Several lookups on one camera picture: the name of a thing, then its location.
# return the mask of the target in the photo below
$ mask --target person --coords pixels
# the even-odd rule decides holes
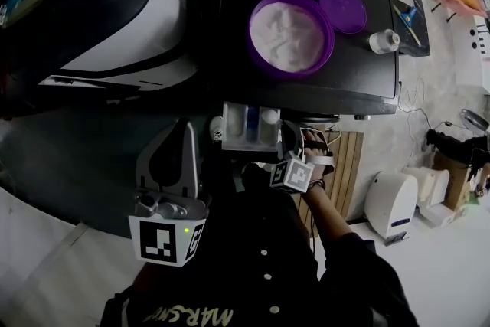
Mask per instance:
[[[324,168],[315,167],[302,195],[325,248],[318,280],[308,231],[293,199],[269,187],[270,173],[247,165],[245,191],[236,193],[222,122],[211,122],[214,144],[201,167],[213,201],[195,257],[180,268],[147,263],[107,302],[100,326],[416,326],[394,269],[351,231],[319,184]]]
[[[426,134],[426,144],[437,149],[450,159],[471,165],[472,170],[468,181],[482,169],[480,181],[476,185],[475,193],[481,197],[488,192],[487,179],[490,176],[490,152],[488,152],[487,136],[476,136],[464,142],[452,136],[429,129]]]

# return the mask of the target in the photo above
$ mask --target white appliance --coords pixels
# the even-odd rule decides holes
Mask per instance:
[[[403,171],[417,179],[417,206],[420,213],[434,226],[450,224],[456,213],[443,204],[449,184],[449,171],[436,171],[425,167],[405,168]]]
[[[187,0],[43,0],[6,28],[15,63],[5,95],[35,87],[130,96],[194,75]]]
[[[404,173],[380,172],[371,183],[364,213],[387,245],[405,238],[417,205],[417,193],[417,180]]]

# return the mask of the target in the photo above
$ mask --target purple bowl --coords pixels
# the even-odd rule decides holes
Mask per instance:
[[[346,34],[359,33],[368,22],[362,0],[318,0],[335,30]]]
[[[255,46],[252,42],[252,36],[250,35],[250,26],[252,24],[253,17],[259,12],[261,8],[266,5],[270,5],[272,3],[287,3],[289,5],[295,5],[302,8],[304,11],[308,12],[310,16],[318,23],[318,26],[323,32],[323,36],[325,41],[323,43],[322,53],[320,57],[308,70],[300,71],[298,73],[290,73],[287,71],[280,70],[279,68],[275,68],[272,64],[270,64],[266,59],[260,56],[259,52],[255,49]],[[264,71],[276,78],[300,78],[307,77],[318,71],[322,68],[327,60],[332,55],[334,50],[335,36],[334,36],[334,28],[332,24],[327,19],[327,16],[320,8],[320,6],[313,0],[262,0],[252,11],[252,15],[249,19],[248,31],[247,31],[247,47],[250,57],[252,57],[253,62],[261,67]]]

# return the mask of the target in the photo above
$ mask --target white machine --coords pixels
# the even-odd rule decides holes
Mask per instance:
[[[208,215],[198,198],[198,149],[186,119],[160,132],[136,163],[136,209],[129,227],[136,257],[182,267],[196,254]]]
[[[403,171],[417,179],[417,206],[420,213],[434,226],[450,224],[456,213],[443,204],[449,184],[449,171],[436,171],[425,167],[405,168]]]
[[[416,205],[417,180],[412,175],[380,172],[367,191],[364,213],[390,245],[405,238]]]
[[[12,56],[2,91],[7,98],[35,86],[129,96],[170,87],[197,70],[187,25],[187,0],[42,0],[5,29]]]

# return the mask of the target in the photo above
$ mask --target black cable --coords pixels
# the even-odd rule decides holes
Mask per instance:
[[[436,131],[436,129],[438,129],[439,127],[441,127],[442,124],[444,124],[444,122],[439,123],[439,125],[434,129],[434,131]]]
[[[434,7],[432,10],[430,10],[430,12],[434,12],[440,5],[441,5],[441,3],[439,3],[436,7]]]
[[[418,84],[419,84],[419,79],[417,78],[417,90],[418,90]],[[423,115],[426,117],[426,121],[427,121],[427,125],[429,126],[429,128],[432,129],[432,127],[430,126],[430,121],[429,121],[429,117],[427,116],[427,113],[425,110],[423,110],[422,108],[417,108],[416,110],[403,110],[400,106],[400,100],[401,100],[401,94],[398,96],[398,104],[397,104],[397,108],[399,110],[401,110],[402,112],[405,112],[405,113],[412,113],[412,112],[417,112],[417,111],[421,111],[423,113]]]
[[[451,21],[452,17],[454,17],[456,15],[456,13],[454,13],[453,15],[451,15],[449,18],[446,19],[446,23],[448,23],[449,21]]]
[[[478,148],[478,147],[474,147],[474,148],[472,149],[472,154],[471,154],[471,156],[469,157],[469,166],[471,166],[471,167],[473,167],[473,165],[472,165],[472,161],[473,161],[473,152],[474,152],[475,150],[479,150],[480,152],[488,152],[488,150],[484,150],[484,149],[480,149],[480,148]]]
[[[310,229],[311,229],[311,236],[313,238],[313,256],[316,257],[316,244],[315,244],[315,222],[313,221],[313,211],[310,209]]]
[[[458,126],[457,124],[453,124],[453,123],[451,123],[451,126],[455,126],[455,127],[460,128],[460,129],[465,129],[466,131],[470,131],[470,130],[469,130],[469,129],[467,129],[466,127],[461,127],[461,126]]]

